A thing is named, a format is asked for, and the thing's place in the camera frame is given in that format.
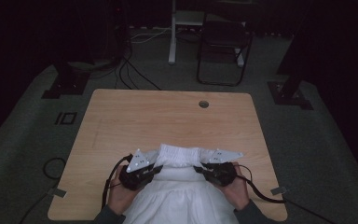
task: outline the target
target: table top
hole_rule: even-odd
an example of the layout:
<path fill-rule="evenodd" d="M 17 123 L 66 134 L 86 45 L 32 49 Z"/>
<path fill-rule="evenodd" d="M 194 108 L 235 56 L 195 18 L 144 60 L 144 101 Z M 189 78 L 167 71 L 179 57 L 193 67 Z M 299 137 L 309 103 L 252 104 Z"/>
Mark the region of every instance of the table top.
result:
<path fill-rule="evenodd" d="M 208 103 L 203 108 L 200 102 Z M 201 91 L 96 90 L 89 102 L 58 189 L 48 210 L 52 220 L 93 220 L 101 210 L 106 178 L 115 164 L 137 148 L 160 144 L 240 151 L 237 160 L 253 174 L 266 196 L 279 186 L 267 145 L 247 93 Z M 249 177 L 246 170 L 242 173 Z M 250 197 L 267 217 L 287 219 L 284 204 Z"/>

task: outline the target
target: person's right hand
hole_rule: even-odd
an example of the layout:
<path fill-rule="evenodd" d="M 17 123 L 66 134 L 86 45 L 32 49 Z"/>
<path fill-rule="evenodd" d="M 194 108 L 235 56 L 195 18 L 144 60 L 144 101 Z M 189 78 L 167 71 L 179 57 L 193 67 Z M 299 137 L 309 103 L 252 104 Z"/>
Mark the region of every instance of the person's right hand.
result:
<path fill-rule="evenodd" d="M 122 165 L 118 166 L 115 178 L 110 182 L 110 187 L 112 188 L 110 189 L 109 199 L 107 202 L 109 208 L 118 216 L 122 215 L 131 206 L 135 196 L 142 190 L 137 189 L 134 191 L 126 189 L 121 185 L 118 177 L 120 176 L 122 169 Z"/>
<path fill-rule="evenodd" d="M 242 175 L 241 168 L 238 163 L 233 162 L 233 165 L 237 175 Z M 225 187 L 217 185 L 214 186 L 223 192 L 228 202 L 231 203 L 238 211 L 242 210 L 250 202 L 246 182 L 243 179 L 235 178 L 231 184 Z"/>

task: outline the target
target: black chair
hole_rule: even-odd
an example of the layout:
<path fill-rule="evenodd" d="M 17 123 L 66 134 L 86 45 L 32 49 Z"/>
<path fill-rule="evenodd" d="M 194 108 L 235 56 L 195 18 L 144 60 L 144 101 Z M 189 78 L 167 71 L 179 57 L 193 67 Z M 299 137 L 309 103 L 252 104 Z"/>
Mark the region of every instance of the black chair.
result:
<path fill-rule="evenodd" d="M 220 0 L 212 1 L 206 6 L 198 52 L 197 80 L 203 84 L 237 86 L 241 83 L 248 61 L 255 29 L 262 19 L 263 8 L 252 1 Z M 202 54 L 208 49 L 224 48 L 229 52 L 214 51 L 213 53 L 229 53 L 237 62 L 244 49 L 243 66 L 238 81 L 234 83 L 207 81 L 200 77 Z"/>

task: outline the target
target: white dress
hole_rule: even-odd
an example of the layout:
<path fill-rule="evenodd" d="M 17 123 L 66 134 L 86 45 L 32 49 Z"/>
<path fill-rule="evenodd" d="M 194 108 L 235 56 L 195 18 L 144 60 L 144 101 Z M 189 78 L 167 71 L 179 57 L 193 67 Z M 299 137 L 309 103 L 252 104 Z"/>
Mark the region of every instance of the white dress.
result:
<path fill-rule="evenodd" d="M 193 168 L 213 153 L 199 147 L 161 145 L 155 167 L 163 168 L 136 196 L 124 223 L 238 223 L 223 193 Z"/>

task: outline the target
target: gray sleeve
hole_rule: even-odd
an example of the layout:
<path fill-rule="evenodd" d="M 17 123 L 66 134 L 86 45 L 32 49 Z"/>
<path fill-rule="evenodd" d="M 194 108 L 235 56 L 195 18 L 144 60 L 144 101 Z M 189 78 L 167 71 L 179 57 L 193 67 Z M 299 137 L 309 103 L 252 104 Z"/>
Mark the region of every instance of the gray sleeve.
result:
<path fill-rule="evenodd" d="M 237 220 L 240 224 L 249 223 L 249 224 L 271 224 L 271 223 L 279 223 L 272 219 L 267 218 L 261 213 L 260 209 L 255 205 L 255 203 L 251 200 L 246 207 L 242 210 L 237 211 L 234 210 L 234 214 L 237 217 Z"/>
<path fill-rule="evenodd" d="M 121 224 L 126 217 L 116 215 L 106 205 L 92 222 L 93 224 Z"/>

